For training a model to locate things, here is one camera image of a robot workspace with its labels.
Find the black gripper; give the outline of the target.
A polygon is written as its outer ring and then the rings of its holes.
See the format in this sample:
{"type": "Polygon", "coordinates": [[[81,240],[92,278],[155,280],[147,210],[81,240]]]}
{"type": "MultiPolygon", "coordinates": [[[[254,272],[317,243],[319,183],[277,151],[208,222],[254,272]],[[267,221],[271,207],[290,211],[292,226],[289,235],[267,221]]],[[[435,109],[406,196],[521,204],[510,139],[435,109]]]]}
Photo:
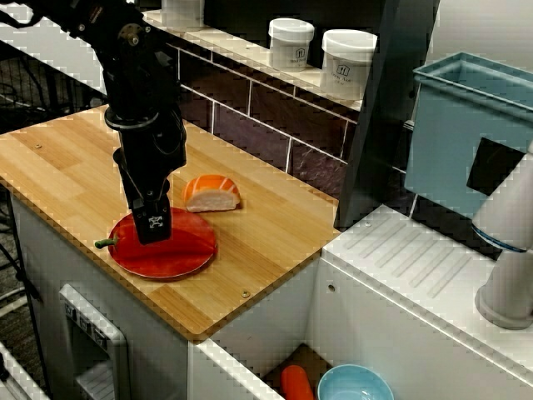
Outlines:
{"type": "Polygon", "coordinates": [[[172,233],[172,213],[167,177],[187,163],[187,134],[178,109],[152,118],[127,120],[111,108],[105,123],[119,133],[120,148],[113,153],[128,207],[133,210],[140,244],[167,240],[172,233]]]}

